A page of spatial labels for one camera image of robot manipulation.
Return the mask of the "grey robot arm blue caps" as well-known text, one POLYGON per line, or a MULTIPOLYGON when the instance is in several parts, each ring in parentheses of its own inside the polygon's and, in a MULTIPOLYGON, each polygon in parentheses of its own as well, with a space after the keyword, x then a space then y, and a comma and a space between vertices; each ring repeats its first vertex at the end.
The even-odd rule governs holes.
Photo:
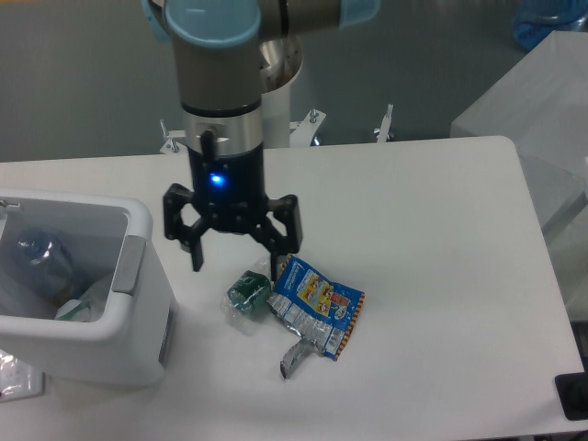
POLYGON ((276 264, 301 246, 297 198, 266 194, 261 45, 373 18, 377 1, 146 1, 171 41, 184 111, 191 187, 164 194, 164 234, 199 270, 209 230, 247 234, 276 264))

